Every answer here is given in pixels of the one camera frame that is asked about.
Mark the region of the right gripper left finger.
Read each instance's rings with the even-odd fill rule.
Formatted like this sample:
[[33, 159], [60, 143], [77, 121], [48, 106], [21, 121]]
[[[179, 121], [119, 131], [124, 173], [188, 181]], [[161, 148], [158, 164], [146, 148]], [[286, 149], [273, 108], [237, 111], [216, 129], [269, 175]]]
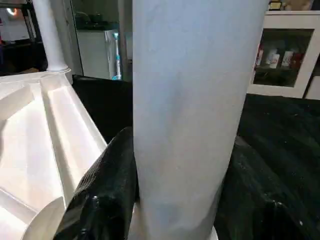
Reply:
[[122, 129], [80, 180], [55, 240], [126, 240], [139, 197], [133, 129]]

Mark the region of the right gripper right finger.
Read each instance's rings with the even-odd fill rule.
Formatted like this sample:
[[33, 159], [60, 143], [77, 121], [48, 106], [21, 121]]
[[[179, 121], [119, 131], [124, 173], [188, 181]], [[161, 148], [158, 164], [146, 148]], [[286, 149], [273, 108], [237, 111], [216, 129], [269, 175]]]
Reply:
[[318, 240], [306, 205], [237, 137], [214, 221], [220, 240]]

